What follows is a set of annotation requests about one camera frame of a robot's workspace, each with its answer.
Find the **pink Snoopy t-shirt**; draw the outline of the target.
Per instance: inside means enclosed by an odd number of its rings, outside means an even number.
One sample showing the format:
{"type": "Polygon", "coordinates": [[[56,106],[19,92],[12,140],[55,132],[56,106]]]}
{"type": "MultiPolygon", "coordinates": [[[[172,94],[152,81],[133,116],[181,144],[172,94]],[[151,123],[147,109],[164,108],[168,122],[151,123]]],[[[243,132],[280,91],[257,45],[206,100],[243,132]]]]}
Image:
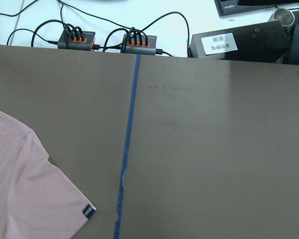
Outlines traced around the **pink Snoopy t-shirt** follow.
{"type": "Polygon", "coordinates": [[[0,239],[69,239],[96,208],[35,132],[0,111],[0,239]]]}

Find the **grey orange usb hub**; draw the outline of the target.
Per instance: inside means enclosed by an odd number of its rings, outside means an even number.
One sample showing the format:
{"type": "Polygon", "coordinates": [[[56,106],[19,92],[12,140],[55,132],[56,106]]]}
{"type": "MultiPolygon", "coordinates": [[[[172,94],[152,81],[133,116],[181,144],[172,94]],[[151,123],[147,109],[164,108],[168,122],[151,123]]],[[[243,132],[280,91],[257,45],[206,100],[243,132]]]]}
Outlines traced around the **grey orange usb hub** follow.
{"type": "Polygon", "coordinates": [[[64,25],[63,32],[57,42],[58,49],[91,51],[95,43],[96,33],[83,31],[80,27],[64,25]]]}
{"type": "Polygon", "coordinates": [[[157,36],[132,29],[124,34],[121,53],[155,55],[157,36]]]}

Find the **black monitor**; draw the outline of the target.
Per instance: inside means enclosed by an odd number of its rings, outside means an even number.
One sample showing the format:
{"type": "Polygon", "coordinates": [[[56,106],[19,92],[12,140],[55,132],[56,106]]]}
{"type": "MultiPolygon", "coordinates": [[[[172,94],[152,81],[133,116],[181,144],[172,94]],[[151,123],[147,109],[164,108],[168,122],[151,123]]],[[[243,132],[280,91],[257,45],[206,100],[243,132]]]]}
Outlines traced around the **black monitor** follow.
{"type": "Polygon", "coordinates": [[[278,8],[287,6],[290,7],[292,5],[296,5],[296,8],[299,8],[299,0],[295,0],[294,2],[275,2],[273,4],[269,4],[270,1],[266,2],[265,5],[239,5],[238,0],[215,0],[215,6],[219,16],[229,16],[239,13],[245,13],[256,10],[263,10],[267,8],[278,8]]]}

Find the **black box with white label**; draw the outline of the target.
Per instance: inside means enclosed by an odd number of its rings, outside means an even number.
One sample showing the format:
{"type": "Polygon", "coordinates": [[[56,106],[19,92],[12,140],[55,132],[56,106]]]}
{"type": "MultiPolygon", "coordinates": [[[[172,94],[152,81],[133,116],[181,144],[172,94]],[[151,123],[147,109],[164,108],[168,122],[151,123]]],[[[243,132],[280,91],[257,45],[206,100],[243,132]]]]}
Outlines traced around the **black box with white label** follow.
{"type": "Polygon", "coordinates": [[[278,21],[193,34],[192,58],[251,62],[275,62],[290,48],[278,21]]]}

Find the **silver metal cup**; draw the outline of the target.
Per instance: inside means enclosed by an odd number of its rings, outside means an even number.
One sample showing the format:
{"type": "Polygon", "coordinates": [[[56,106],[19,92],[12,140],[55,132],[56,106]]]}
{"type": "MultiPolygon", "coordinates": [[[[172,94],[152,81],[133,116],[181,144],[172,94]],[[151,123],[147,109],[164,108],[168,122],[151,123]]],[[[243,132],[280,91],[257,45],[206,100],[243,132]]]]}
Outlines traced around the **silver metal cup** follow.
{"type": "Polygon", "coordinates": [[[270,20],[278,20],[280,21],[282,27],[288,28],[294,24],[295,16],[290,10],[279,8],[272,13],[270,20]]]}

